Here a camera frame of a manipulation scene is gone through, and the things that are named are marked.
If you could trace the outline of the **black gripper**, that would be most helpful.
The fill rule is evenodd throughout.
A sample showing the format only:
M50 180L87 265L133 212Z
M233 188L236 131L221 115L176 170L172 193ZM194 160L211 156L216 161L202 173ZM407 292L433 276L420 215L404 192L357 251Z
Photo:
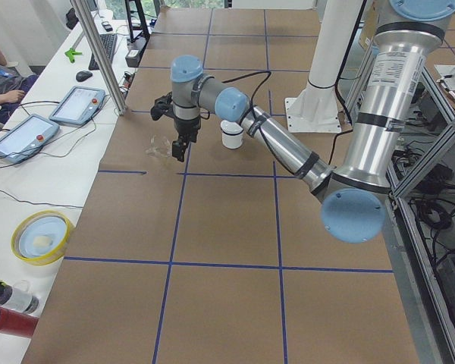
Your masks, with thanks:
M172 142L171 155L179 162L184 162L189 144L195 143L197 140L201 128L201 117L197 116L189 120L174 117L174 127L178 138Z

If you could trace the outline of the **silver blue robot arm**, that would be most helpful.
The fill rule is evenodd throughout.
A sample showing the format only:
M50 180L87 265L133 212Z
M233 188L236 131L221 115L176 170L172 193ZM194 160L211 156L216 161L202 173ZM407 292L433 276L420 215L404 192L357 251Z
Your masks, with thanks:
M210 111L263 143L322 204L325 230L339 240L371 240L385 221L386 171L428 55L444 40L455 1L380 1L373 37L378 54L342 165L332 167L304 146L239 89L208 75L193 55L171 63L171 113L178 138L172 154L184 160Z

